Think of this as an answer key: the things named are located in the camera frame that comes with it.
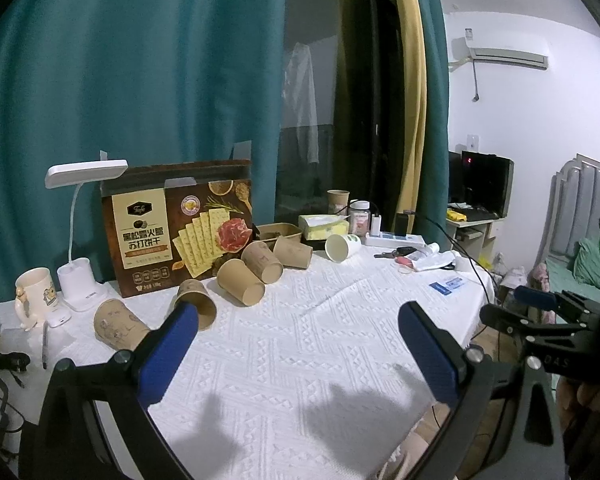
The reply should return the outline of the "white paper cup green print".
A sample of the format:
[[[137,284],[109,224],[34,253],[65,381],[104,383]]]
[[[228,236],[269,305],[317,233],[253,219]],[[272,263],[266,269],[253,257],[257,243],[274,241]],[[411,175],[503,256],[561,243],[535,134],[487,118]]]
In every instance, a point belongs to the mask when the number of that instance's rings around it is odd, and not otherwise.
[[[342,263],[356,254],[361,246],[361,239],[355,234],[332,234],[325,242],[325,252],[332,262]]]

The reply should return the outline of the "brown paper cup far left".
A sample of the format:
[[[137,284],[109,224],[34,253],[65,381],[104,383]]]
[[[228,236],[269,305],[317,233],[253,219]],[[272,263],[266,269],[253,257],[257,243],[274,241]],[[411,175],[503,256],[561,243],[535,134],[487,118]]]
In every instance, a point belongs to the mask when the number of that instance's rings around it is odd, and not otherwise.
[[[119,299],[107,299],[94,314],[96,337],[114,350],[134,351],[150,328]]]

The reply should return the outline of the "upright brown paper cup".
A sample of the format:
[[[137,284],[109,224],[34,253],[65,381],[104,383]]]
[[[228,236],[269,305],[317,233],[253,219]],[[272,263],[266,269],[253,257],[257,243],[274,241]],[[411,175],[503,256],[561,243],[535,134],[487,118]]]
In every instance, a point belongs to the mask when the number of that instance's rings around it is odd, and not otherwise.
[[[345,216],[348,210],[350,192],[332,188],[327,191],[327,212],[337,216]]]

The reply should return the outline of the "blue white card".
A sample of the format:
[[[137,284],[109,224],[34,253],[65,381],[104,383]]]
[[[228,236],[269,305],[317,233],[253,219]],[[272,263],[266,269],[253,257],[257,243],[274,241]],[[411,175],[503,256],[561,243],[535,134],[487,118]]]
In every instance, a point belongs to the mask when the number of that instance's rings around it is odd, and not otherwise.
[[[441,294],[442,296],[450,296],[457,289],[460,289],[467,283],[466,278],[461,275],[451,276],[445,280],[431,282],[429,287]]]

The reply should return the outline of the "white side desk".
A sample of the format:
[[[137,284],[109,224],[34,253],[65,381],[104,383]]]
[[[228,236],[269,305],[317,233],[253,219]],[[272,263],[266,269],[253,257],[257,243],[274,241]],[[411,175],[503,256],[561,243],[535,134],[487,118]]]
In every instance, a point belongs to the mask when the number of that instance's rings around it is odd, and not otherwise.
[[[504,231],[505,220],[484,210],[452,204],[446,214],[446,232],[472,258],[491,261],[496,239]]]

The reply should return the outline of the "white tube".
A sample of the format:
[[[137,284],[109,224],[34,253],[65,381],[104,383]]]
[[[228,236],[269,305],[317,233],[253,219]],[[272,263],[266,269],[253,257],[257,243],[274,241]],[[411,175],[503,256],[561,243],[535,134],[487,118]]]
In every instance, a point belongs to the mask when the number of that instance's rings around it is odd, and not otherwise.
[[[440,246],[438,243],[431,243],[425,246],[417,248],[414,252],[411,252],[407,258],[411,260],[411,262],[415,262],[418,260],[426,259],[432,256],[437,255],[440,252]]]

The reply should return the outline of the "white desk lamp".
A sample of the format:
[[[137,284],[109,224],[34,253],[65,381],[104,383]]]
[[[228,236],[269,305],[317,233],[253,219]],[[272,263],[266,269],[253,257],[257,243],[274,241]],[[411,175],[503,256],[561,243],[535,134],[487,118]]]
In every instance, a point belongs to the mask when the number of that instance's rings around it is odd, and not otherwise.
[[[129,168],[124,158],[107,158],[86,162],[62,162],[50,166],[44,178],[48,190],[68,188],[69,204],[68,248],[65,262],[57,269],[62,302],[74,312],[97,307],[107,298],[106,287],[95,278],[93,252],[93,207],[84,205],[88,188],[98,188],[105,181],[120,178]]]

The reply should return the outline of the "grey bed headboard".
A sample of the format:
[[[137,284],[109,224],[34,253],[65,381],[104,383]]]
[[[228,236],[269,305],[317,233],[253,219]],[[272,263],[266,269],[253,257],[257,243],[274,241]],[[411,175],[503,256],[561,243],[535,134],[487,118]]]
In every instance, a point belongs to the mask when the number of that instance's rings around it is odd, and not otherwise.
[[[570,268],[581,238],[600,237],[600,162],[577,154],[552,177],[550,199],[535,263],[547,258]]]

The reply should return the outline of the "black keys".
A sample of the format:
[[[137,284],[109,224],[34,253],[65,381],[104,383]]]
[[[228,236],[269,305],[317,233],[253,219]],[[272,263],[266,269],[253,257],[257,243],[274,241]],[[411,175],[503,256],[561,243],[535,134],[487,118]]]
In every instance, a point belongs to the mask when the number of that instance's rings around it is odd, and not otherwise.
[[[415,247],[397,247],[393,250],[389,250],[388,252],[380,252],[375,255],[375,258],[383,258],[383,259],[396,259],[400,257],[406,257],[411,255],[413,252],[416,252]]]

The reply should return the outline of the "black pen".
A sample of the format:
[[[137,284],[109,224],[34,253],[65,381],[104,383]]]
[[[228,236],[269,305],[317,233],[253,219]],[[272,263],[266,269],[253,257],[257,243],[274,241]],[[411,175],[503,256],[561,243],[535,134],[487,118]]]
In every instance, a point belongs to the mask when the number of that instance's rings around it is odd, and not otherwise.
[[[48,364],[48,324],[45,321],[42,327],[42,349],[41,349],[42,369],[47,370]]]

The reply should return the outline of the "white power strip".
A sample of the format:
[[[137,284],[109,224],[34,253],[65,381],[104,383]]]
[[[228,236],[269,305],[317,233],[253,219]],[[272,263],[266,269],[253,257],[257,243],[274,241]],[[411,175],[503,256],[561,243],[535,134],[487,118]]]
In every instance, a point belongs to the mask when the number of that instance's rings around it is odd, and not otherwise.
[[[366,246],[380,247],[380,248],[392,248],[396,249],[399,247],[414,247],[421,248],[426,246],[426,242],[420,235],[406,234],[398,235],[389,232],[380,232],[377,235],[367,233],[363,238],[362,242]]]

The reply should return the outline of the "teal curtain right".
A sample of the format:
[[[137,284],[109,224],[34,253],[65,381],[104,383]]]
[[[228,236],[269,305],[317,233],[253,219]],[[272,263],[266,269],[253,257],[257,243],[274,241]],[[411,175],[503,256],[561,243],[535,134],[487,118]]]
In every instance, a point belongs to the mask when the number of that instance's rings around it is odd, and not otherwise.
[[[426,55],[427,104],[414,228],[428,243],[449,248],[449,58],[441,0],[418,0]]]

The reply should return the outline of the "teal curtain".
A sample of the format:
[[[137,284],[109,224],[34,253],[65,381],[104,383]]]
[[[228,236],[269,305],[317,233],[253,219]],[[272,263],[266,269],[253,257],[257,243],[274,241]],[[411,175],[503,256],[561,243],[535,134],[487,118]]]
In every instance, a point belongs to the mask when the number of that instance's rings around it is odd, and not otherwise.
[[[254,218],[275,209],[285,0],[0,0],[0,302],[65,262],[68,188],[46,170],[102,153],[131,166],[251,145]],[[97,188],[91,262],[111,278]]]
[[[449,248],[449,58],[441,0],[418,0],[426,55],[427,104],[414,228],[428,243]]]

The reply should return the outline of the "black monitor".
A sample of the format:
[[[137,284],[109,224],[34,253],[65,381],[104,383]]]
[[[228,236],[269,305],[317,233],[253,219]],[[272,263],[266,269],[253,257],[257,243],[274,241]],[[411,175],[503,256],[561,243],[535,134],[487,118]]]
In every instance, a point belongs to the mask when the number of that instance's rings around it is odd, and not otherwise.
[[[449,207],[468,221],[504,219],[514,170],[511,159],[498,155],[449,152]]]

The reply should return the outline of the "white ceramic mug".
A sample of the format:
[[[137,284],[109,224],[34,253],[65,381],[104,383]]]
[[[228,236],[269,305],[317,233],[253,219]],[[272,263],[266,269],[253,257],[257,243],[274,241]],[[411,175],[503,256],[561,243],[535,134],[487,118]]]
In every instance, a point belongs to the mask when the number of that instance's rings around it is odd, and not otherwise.
[[[15,281],[15,312],[20,327],[28,332],[58,307],[56,287],[47,268],[27,270]]]

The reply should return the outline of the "brown cracker box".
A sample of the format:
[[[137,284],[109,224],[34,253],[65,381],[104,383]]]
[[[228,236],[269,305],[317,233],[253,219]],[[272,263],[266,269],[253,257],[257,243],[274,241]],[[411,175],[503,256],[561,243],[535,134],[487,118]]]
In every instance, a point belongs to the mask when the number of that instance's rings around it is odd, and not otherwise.
[[[248,159],[132,167],[100,197],[124,298],[211,278],[254,237]]]

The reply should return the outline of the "clear jar white lid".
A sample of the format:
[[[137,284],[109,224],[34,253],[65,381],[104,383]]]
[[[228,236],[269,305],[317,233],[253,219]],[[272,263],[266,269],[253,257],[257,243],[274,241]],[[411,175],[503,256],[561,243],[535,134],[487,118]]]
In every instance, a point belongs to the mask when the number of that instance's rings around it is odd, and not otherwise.
[[[348,208],[350,233],[364,237],[370,230],[370,202],[352,200]]]

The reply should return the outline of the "brown paper tray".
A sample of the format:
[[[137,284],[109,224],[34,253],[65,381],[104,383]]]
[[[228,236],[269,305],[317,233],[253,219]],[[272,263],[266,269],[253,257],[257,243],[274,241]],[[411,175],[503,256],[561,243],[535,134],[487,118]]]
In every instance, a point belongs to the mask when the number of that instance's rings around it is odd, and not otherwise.
[[[274,222],[261,224],[256,226],[256,239],[262,240],[268,245],[268,248],[273,249],[279,237],[288,238],[292,242],[301,242],[302,231],[292,223]]]

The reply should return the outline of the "yellow tissue box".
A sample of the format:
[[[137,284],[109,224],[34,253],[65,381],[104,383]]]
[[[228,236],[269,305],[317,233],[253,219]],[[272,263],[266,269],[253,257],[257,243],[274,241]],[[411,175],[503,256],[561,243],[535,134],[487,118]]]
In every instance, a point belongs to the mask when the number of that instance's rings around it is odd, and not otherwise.
[[[338,214],[300,214],[298,227],[309,242],[327,240],[334,234],[347,235],[350,229],[347,218]]]

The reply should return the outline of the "white air conditioner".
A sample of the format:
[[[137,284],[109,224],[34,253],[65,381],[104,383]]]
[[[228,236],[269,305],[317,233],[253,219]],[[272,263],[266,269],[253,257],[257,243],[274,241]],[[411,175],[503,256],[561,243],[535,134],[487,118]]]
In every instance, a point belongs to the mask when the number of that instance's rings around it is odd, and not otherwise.
[[[548,69],[550,50],[540,36],[526,32],[466,28],[465,44],[470,58],[475,62]]]

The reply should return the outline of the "teal curtain left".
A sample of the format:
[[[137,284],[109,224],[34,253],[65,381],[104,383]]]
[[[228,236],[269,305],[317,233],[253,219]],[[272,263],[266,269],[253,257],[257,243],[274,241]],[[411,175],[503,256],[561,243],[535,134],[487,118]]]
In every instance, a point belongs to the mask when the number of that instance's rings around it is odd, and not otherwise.
[[[46,170],[102,153],[131,166],[251,145],[254,218],[275,209],[285,0],[0,0],[0,302],[65,262],[68,188]],[[97,188],[91,262],[111,278]]]

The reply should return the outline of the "yellow curtain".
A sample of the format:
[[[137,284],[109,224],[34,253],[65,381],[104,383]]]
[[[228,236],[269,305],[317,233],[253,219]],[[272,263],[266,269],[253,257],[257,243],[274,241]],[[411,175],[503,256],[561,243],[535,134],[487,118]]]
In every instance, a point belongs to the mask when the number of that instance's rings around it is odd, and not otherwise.
[[[397,212],[417,206],[427,115],[427,69],[419,0],[396,0],[403,48],[404,155]]]

